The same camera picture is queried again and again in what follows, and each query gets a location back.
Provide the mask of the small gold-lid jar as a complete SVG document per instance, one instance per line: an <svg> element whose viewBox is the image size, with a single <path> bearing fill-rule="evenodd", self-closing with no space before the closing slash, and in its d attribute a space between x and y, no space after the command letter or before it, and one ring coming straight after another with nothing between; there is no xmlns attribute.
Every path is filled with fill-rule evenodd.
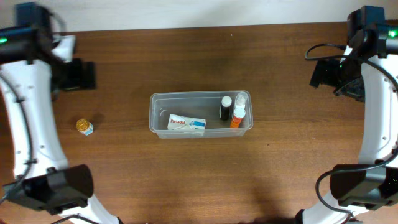
<svg viewBox="0 0 398 224"><path fill-rule="evenodd" d="M79 119L76 122L76 129L85 136L90 135L93 131L93 125L86 119Z"/></svg>

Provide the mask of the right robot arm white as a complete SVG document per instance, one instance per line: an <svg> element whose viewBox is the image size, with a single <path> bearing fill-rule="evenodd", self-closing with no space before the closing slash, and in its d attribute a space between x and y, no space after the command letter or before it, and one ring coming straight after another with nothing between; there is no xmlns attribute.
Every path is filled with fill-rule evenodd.
<svg viewBox="0 0 398 224"><path fill-rule="evenodd" d="M354 223L359 214L397 203L397 27L376 6L363 6L347 21L343 53L316 58L310 84L364 103L359 161L324 173L329 192L299 211L296 223Z"/></svg>

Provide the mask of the white Panadol box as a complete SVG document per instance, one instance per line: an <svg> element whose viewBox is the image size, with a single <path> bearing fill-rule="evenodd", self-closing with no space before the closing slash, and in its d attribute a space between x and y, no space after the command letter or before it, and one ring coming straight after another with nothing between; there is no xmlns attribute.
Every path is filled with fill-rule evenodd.
<svg viewBox="0 0 398 224"><path fill-rule="evenodd" d="M190 118L176 114L170 114L167 124L168 130L175 131L205 130L205 128L205 119Z"/></svg>

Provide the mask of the white spray bottle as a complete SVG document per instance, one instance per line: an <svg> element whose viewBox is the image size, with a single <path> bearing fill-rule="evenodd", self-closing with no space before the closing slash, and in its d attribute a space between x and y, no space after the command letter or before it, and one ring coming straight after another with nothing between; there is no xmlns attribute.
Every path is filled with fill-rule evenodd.
<svg viewBox="0 0 398 224"><path fill-rule="evenodd" d="M245 109L247 100L248 100L248 94L246 92L243 92L243 91L239 92L237 94L237 96L235 97L234 109L236 109L236 108Z"/></svg>

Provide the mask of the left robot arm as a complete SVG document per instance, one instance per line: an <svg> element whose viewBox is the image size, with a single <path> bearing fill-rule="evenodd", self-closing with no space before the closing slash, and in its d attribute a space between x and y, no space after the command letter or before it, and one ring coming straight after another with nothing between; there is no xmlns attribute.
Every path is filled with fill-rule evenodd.
<svg viewBox="0 0 398 224"><path fill-rule="evenodd" d="M70 166L61 147L52 98L93 90L95 65L75 58L76 38L55 35L53 13L36 2L15 6L16 25L1 30L1 94L14 144L14 182L4 199L73 223L119 223L94 193L88 166Z"/></svg>

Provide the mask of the dark bottle white cap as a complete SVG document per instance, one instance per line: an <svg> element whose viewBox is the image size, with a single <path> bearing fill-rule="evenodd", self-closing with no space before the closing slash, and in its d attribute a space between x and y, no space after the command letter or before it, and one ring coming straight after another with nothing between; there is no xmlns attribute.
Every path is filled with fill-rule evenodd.
<svg viewBox="0 0 398 224"><path fill-rule="evenodd" d="M227 121L230 116L230 107L232 105L232 98L230 96L224 96L221 99L219 116L220 120Z"/></svg>

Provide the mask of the orange tube white cap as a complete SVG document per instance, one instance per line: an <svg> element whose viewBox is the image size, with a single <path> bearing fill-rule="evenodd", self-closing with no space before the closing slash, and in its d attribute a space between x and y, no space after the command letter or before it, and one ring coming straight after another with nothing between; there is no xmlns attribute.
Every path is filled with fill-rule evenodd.
<svg viewBox="0 0 398 224"><path fill-rule="evenodd" d="M230 128L239 128L239 125L246 115L244 108L235 108L233 111L232 120L230 123Z"/></svg>

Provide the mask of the clear plastic container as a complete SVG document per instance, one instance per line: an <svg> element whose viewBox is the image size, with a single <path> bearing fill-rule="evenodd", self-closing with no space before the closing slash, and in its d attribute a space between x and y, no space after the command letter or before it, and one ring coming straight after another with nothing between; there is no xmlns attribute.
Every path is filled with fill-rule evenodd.
<svg viewBox="0 0 398 224"><path fill-rule="evenodd" d="M246 98L246 115L238 128L230 128L230 120L219 116L221 100L229 96L233 100L242 94ZM171 114L204 119L204 130L171 130L167 128ZM149 128L161 139L227 138L243 136L254 126L250 93L246 90L198 91L156 93L150 98Z"/></svg>

